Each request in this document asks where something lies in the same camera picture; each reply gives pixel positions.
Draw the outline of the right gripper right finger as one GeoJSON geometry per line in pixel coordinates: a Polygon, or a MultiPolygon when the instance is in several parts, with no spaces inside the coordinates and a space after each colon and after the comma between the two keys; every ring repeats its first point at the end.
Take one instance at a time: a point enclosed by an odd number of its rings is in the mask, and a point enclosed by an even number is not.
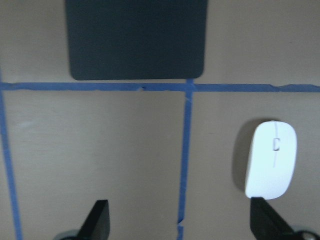
{"type": "Polygon", "coordinates": [[[262,197],[250,199],[249,225],[256,240],[303,240],[262,197]]]}

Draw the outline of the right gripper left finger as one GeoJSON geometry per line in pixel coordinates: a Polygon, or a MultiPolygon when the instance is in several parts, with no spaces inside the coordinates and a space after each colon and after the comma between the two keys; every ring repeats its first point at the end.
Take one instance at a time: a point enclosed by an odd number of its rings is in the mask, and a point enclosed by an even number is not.
{"type": "Polygon", "coordinates": [[[110,235],[109,202],[97,200],[80,228],[78,240],[107,240],[110,235]]]}

